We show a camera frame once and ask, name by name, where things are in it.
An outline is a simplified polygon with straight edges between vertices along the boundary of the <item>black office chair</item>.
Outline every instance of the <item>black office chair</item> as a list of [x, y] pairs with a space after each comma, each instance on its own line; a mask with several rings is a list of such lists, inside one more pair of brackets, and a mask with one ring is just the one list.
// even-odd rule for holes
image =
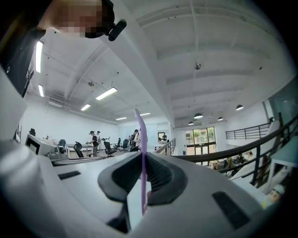
[[65, 147], [66, 141], [64, 139], [59, 140], [58, 145]]
[[82, 149], [81, 143], [76, 141], [75, 145], [74, 145], [74, 150], [77, 153], [77, 155], [79, 156], [79, 158], [84, 158], [84, 155], [83, 155], [81, 149]]
[[110, 145], [109, 142], [104, 141], [103, 143], [104, 143], [104, 146], [106, 147], [106, 149], [105, 149], [105, 153], [106, 153], [108, 156], [113, 157], [112, 154], [115, 153], [116, 151], [111, 149], [111, 145]]
[[131, 147], [129, 152], [137, 152], [139, 150], [140, 150], [140, 148], [138, 146], [135, 146], [135, 147]]
[[120, 145], [120, 144], [121, 144], [120, 142], [121, 142], [121, 138], [118, 139], [118, 144], [115, 145], [115, 147], [114, 147], [114, 150], [115, 150], [115, 151], [119, 150], [119, 147], [121, 146], [121, 145]]
[[128, 145], [129, 145], [129, 140], [128, 139], [125, 139], [123, 141], [123, 145], [121, 146], [121, 148], [123, 148], [123, 150], [120, 150], [120, 151], [127, 151], [128, 152], [128, 150], [125, 150]]

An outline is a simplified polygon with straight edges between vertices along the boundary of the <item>person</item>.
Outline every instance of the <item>person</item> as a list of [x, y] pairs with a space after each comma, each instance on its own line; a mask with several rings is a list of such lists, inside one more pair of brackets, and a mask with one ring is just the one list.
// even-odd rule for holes
[[135, 129], [134, 134], [131, 135], [131, 141], [132, 141], [132, 147], [137, 146], [136, 145], [136, 141], [135, 141], [135, 136], [139, 133], [139, 131], [137, 129]]
[[97, 157], [97, 136], [94, 135], [94, 131], [90, 131], [90, 135], [92, 136], [92, 140], [90, 144], [93, 144], [92, 153], [94, 153], [93, 157]]
[[135, 142], [135, 145], [138, 146], [139, 148], [141, 148], [141, 129], [139, 130], [139, 132], [137, 132], [135, 134], [135, 138], [134, 138], [134, 142]]
[[167, 135], [165, 132], [163, 133], [163, 141], [167, 141]]
[[98, 148], [101, 151], [102, 150], [102, 142], [101, 142], [101, 138], [99, 136], [100, 131], [97, 131], [96, 133], [96, 137], [97, 137], [97, 144], [98, 144]]
[[110, 0], [9, 1], [0, 26], [0, 64], [24, 97], [34, 71], [30, 66], [35, 45], [53, 28], [86, 38], [97, 38], [114, 27]]

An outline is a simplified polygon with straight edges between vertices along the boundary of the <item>gray floor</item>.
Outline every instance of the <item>gray floor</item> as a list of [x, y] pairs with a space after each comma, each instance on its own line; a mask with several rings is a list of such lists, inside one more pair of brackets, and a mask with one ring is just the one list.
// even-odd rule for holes
[[[127, 153], [127, 151], [123, 152], [123, 151], [119, 151], [119, 150], [117, 150], [117, 152], [114, 153], [113, 155], [114, 155], [114, 156], [118, 156], [118, 155], [121, 155], [121, 154], [124, 154], [124, 153]], [[107, 157], [108, 155], [105, 153], [104, 150], [101, 150], [101, 151], [97, 152], [97, 156], [98, 156], [98, 157]], [[71, 158], [78, 158], [78, 155], [77, 155], [77, 153], [76, 153], [75, 151], [71, 151], [71, 152], [70, 152], [70, 157], [71, 157]]]

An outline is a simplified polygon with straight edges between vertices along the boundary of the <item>cable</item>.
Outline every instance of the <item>cable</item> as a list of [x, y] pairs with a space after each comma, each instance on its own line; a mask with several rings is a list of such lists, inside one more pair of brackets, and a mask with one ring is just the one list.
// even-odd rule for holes
[[135, 116], [138, 119], [140, 130], [141, 130], [141, 151], [142, 151], [142, 185], [141, 185], [141, 204], [142, 204], [142, 214], [145, 213], [146, 204], [146, 163], [145, 157], [147, 153], [147, 130], [143, 118], [140, 116], [138, 109], [135, 109]]

